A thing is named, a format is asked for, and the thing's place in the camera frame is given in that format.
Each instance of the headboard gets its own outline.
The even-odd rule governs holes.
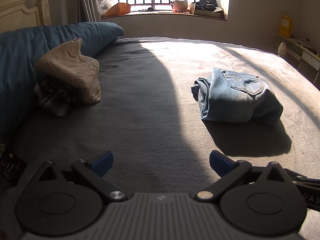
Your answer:
[[[48,0],[36,0],[33,8],[24,0],[0,0],[0,33],[40,25],[51,25]]]

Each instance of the teal pillow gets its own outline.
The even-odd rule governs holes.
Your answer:
[[[0,34],[0,137],[10,133],[33,109],[33,89],[42,74],[36,62],[50,49],[82,38],[81,53],[95,57],[124,34],[108,22],[39,26]]]

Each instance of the yellow calendar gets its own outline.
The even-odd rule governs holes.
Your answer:
[[[286,36],[287,38],[290,38],[291,31],[292,31],[292,19],[288,16],[283,15],[281,17],[279,34]]]

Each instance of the orange bag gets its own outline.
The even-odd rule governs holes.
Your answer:
[[[128,3],[119,2],[106,11],[105,17],[119,16],[130,13],[131,5]]]

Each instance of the silver screw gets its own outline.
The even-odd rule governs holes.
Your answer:
[[[116,200],[119,200],[119,199],[122,199],[125,197],[125,194],[122,192],[122,191],[112,191],[110,194],[109,194],[109,197],[112,198],[112,199],[116,199]]]
[[[213,194],[212,194],[212,192],[210,192],[210,191],[199,191],[199,192],[197,193],[197,197],[200,198],[200,199],[206,200],[206,199],[212,198],[212,197],[213,197]]]

